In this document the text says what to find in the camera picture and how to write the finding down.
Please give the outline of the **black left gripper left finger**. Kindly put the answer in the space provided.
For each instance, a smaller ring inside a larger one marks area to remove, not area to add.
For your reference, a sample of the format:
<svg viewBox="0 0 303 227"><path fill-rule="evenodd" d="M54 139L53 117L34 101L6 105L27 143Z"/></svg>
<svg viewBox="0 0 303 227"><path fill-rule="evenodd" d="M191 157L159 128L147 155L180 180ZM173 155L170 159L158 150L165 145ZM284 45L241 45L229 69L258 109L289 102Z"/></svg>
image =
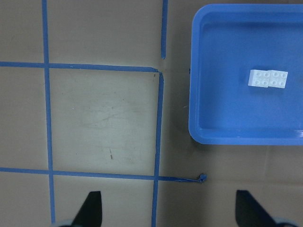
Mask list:
<svg viewBox="0 0 303 227"><path fill-rule="evenodd" d="M72 222L73 227L100 227L102 225L101 191L90 192Z"/></svg>

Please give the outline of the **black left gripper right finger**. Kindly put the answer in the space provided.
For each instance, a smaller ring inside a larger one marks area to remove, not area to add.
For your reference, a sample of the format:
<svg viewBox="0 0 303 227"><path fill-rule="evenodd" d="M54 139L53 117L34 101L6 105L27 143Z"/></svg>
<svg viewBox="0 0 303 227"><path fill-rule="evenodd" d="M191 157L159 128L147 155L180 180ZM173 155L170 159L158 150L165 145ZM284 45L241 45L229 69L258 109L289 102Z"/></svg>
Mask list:
<svg viewBox="0 0 303 227"><path fill-rule="evenodd" d="M239 227L275 227L276 222L247 190L236 191L235 220Z"/></svg>

